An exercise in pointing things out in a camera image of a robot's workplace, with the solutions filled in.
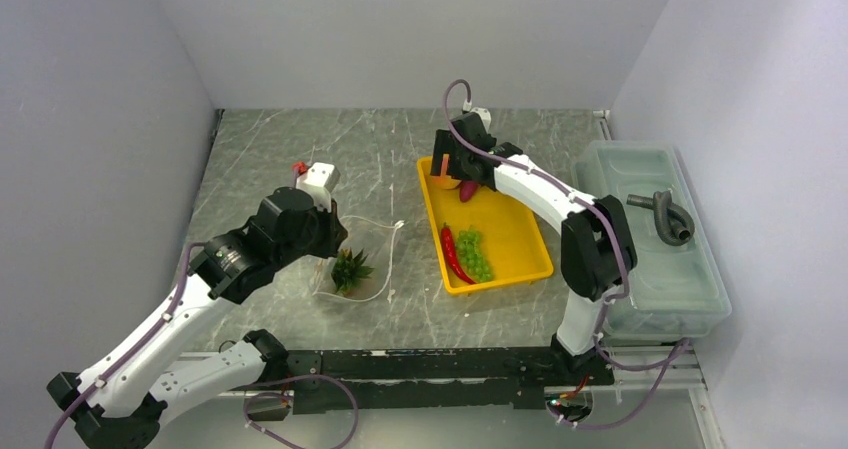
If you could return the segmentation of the toy peach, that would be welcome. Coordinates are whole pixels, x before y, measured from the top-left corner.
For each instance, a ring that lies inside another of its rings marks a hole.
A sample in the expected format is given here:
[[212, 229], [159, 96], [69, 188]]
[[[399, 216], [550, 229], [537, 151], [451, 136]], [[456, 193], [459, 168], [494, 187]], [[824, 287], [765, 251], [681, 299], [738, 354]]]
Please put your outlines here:
[[442, 190], [456, 190], [461, 184], [461, 180], [448, 174], [449, 162], [450, 157], [448, 155], [444, 155], [441, 159], [441, 165], [439, 166], [438, 173], [431, 176], [431, 182], [437, 188]]

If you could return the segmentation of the clear dotted zip top bag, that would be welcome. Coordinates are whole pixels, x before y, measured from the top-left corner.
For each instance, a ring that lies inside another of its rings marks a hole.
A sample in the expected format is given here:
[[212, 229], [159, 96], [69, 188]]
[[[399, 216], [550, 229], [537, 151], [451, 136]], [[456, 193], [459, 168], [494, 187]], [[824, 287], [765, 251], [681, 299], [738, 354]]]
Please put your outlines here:
[[394, 249], [405, 222], [378, 222], [362, 216], [341, 218], [347, 230], [335, 258], [319, 261], [310, 281], [313, 296], [364, 304], [389, 288]]

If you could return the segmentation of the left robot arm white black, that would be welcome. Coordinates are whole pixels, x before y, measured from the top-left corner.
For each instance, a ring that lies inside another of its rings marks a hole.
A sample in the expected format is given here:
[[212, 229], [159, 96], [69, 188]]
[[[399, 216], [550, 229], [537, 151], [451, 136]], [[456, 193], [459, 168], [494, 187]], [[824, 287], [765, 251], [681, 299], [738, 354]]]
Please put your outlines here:
[[63, 412], [44, 447], [71, 420], [89, 448], [144, 448], [166, 424], [222, 391], [279, 386], [289, 353], [264, 329], [206, 361], [168, 368], [277, 272], [304, 256], [336, 256], [346, 236], [330, 184], [298, 182], [265, 197], [242, 226], [190, 244], [177, 285], [159, 307], [100, 361], [50, 380], [47, 391]]

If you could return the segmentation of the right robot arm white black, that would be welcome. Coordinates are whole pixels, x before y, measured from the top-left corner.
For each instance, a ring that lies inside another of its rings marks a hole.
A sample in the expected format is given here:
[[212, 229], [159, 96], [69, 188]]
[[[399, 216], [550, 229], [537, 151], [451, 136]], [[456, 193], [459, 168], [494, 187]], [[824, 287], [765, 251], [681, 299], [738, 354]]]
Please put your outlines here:
[[482, 115], [465, 111], [435, 133], [432, 174], [478, 183], [508, 196], [539, 216], [560, 237], [560, 270], [569, 288], [553, 337], [561, 348], [551, 357], [557, 380], [574, 384], [599, 351], [610, 305], [629, 292], [638, 256], [622, 202], [595, 197], [557, 179], [517, 146], [500, 143]]

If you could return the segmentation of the purple toy eggplant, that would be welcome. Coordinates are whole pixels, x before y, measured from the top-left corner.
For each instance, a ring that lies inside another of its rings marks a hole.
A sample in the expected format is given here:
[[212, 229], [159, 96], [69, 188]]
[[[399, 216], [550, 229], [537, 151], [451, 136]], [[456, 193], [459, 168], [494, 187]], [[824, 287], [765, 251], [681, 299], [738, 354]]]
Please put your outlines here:
[[462, 181], [458, 186], [459, 200], [462, 203], [469, 202], [479, 189], [479, 184], [474, 181]]

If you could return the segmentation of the orange toy pineapple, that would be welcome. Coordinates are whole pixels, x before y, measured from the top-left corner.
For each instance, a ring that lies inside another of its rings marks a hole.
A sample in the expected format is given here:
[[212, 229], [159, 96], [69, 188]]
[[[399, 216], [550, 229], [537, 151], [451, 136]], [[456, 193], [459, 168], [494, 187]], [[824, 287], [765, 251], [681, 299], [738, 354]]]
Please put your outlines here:
[[347, 296], [352, 290], [371, 277], [374, 268], [368, 264], [368, 255], [364, 250], [354, 252], [352, 249], [341, 249], [331, 269], [331, 280], [334, 293]]

